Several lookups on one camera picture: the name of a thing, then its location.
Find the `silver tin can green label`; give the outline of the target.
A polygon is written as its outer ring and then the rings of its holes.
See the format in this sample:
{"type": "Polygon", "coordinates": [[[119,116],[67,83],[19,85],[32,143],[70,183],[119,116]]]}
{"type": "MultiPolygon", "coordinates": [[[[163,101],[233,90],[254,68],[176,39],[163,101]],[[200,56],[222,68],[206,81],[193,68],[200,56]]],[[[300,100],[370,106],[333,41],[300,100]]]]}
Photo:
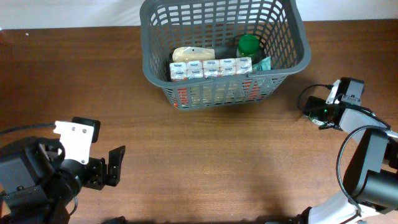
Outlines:
{"type": "Polygon", "coordinates": [[[312,113],[310,113],[310,114],[308,115],[308,118],[309,118],[309,120],[310,120],[312,123],[314,123],[314,124],[316,124],[316,125],[318,125],[318,126],[323,126],[323,125],[326,124],[325,121],[319,120],[318,117],[315,116],[315,115],[312,115],[312,113]]]}

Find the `light blue wet wipes pack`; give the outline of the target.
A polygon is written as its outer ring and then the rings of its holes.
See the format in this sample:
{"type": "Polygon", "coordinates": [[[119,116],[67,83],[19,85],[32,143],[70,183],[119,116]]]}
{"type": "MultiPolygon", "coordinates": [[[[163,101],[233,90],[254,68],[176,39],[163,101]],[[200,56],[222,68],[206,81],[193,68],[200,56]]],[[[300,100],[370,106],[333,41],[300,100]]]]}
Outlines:
{"type": "MultiPolygon", "coordinates": [[[[271,56],[262,59],[257,64],[252,66],[252,73],[256,74],[257,72],[264,72],[271,70],[271,56]]],[[[257,91],[263,91],[268,88],[267,78],[257,78],[257,84],[255,85],[257,91]]]]}

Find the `red spaghetti packet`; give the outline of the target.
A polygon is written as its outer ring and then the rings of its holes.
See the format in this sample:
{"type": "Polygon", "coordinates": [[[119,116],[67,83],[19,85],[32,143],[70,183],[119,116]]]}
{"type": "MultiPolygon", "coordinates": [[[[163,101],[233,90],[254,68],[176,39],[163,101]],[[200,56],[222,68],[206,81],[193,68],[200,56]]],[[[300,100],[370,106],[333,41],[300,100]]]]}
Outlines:
{"type": "Polygon", "coordinates": [[[174,107],[197,109],[262,100],[264,82],[254,80],[232,81],[225,84],[193,85],[190,88],[167,88],[165,93],[174,107]]]}

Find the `green lidded jar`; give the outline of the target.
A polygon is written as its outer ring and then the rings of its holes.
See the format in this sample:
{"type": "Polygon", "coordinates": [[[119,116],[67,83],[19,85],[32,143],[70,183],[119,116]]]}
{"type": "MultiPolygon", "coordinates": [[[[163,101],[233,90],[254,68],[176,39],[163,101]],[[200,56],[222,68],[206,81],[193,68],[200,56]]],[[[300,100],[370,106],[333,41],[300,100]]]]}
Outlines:
{"type": "Polygon", "coordinates": [[[238,58],[250,57],[252,61],[254,61],[257,56],[258,50],[259,40],[256,38],[256,36],[251,34],[244,34],[239,39],[236,56],[238,58]]]}

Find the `clear bag of brown grain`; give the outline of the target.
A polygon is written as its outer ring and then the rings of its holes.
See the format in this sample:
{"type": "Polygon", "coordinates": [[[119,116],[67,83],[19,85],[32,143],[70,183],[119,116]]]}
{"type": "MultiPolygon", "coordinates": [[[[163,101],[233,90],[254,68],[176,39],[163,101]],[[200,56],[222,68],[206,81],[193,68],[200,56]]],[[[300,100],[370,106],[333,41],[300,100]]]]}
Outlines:
{"type": "Polygon", "coordinates": [[[203,47],[179,47],[172,54],[173,62],[189,62],[194,60],[214,60],[215,50],[203,47]]]}

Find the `colourful Kleenex tissue multipack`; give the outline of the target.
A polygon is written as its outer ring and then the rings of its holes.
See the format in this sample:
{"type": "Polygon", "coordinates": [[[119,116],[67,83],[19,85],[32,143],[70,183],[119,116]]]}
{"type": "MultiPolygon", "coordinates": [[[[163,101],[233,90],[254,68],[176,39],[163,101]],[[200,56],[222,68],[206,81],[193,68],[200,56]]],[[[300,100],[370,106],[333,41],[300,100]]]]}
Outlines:
{"type": "Polygon", "coordinates": [[[252,59],[250,57],[241,57],[174,62],[169,65],[169,69],[170,79],[173,82],[198,78],[245,75],[252,72],[252,59]]]}

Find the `grey plastic basket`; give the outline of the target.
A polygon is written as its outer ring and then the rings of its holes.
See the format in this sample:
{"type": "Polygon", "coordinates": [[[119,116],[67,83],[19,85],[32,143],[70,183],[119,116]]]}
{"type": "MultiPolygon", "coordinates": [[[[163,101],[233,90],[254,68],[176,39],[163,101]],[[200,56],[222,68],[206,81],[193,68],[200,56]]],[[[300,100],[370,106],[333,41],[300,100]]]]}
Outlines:
{"type": "Polygon", "coordinates": [[[311,50],[294,0],[146,0],[140,8],[143,72],[165,96],[166,89],[267,78],[270,96],[289,76],[310,62],[311,50]],[[232,77],[173,82],[169,65],[178,47],[206,47],[216,58],[236,56],[242,35],[259,40],[257,60],[271,56],[271,70],[232,77]]]}

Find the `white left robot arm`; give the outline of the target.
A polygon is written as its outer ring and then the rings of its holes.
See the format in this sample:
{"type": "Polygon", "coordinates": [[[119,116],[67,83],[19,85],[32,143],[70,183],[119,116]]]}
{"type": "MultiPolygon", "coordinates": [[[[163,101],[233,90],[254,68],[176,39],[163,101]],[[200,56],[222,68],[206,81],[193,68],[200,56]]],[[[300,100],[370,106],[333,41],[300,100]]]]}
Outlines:
{"type": "Polygon", "coordinates": [[[66,158],[59,139],[28,137],[1,148],[1,200],[10,213],[1,223],[68,223],[70,202],[83,187],[115,187],[121,178],[125,146],[109,159],[89,158],[84,165],[66,158]]]}

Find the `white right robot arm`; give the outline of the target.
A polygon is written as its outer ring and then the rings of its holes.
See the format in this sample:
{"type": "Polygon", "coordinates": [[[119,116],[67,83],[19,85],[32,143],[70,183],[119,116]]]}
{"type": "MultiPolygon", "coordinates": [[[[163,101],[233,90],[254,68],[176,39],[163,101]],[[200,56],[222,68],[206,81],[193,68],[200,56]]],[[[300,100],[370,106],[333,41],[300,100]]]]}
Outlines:
{"type": "Polygon", "coordinates": [[[310,96],[302,111],[316,121],[346,132],[336,158],[340,190],[309,207],[292,223],[359,223],[397,210],[397,133],[369,110],[360,98],[343,93],[330,100],[310,96]]]}

